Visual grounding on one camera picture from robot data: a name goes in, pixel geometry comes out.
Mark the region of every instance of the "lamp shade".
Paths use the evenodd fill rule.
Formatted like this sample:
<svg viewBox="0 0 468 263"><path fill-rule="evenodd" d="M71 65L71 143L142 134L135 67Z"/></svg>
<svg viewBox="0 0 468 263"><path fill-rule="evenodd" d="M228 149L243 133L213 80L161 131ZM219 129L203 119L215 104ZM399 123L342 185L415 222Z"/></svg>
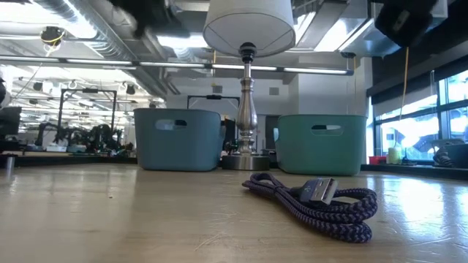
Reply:
<svg viewBox="0 0 468 263"><path fill-rule="evenodd" d="M290 0L211 0L203 37L213 49L239 56L250 42L256 57L272 56L295 45Z"/></svg>

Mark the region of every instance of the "table surface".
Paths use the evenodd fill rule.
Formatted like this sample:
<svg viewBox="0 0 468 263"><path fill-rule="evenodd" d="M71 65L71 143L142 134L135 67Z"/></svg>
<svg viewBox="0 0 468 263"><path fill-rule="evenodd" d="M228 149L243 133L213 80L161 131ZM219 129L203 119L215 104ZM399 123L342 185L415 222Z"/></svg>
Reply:
<svg viewBox="0 0 468 263"><path fill-rule="evenodd" d="M288 186L310 176L272 171ZM468 188L362 172L374 237L348 244L299 224L241 187L248 172L149 172L87 164L0 174L0 262L468 262Z"/></svg>

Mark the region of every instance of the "cable connector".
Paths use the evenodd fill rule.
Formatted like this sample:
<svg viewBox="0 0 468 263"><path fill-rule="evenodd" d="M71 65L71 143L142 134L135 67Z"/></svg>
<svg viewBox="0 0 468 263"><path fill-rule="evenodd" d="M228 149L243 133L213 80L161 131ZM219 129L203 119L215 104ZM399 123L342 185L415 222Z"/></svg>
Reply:
<svg viewBox="0 0 468 263"><path fill-rule="evenodd" d="M308 180L302 187L291 189L291 194L299 197L302 203L321 202L329 205L335 195L338 181L332 178Z"/></svg>

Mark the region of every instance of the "teal storage bin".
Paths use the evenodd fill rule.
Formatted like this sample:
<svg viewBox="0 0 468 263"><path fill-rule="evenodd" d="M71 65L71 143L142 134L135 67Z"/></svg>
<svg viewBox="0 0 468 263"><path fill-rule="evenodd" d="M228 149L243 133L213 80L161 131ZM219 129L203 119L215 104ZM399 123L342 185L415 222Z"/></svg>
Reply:
<svg viewBox="0 0 468 263"><path fill-rule="evenodd" d="M278 165L305 175L357 175L366 136L366 117L286 115L275 129Z"/></svg>
<svg viewBox="0 0 468 263"><path fill-rule="evenodd" d="M218 166L225 129L205 110L136 109L138 164L143 169L210 171Z"/></svg>

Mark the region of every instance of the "yellow cord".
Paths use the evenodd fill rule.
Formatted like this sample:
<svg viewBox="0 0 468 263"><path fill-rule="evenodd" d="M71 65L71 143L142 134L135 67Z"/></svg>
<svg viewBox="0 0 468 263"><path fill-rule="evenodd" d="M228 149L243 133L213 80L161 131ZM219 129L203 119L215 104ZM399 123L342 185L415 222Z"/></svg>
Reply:
<svg viewBox="0 0 468 263"><path fill-rule="evenodd" d="M406 62L404 64L404 84L403 84L403 98L401 99L401 109L400 109L400 119L399 122L401 121L401 117L403 116L403 107L404 107L404 98L407 95L407 86L408 86L408 61L410 59L410 48L407 47L407 58ZM396 142L398 141L398 133L395 135L395 146L396 147Z"/></svg>

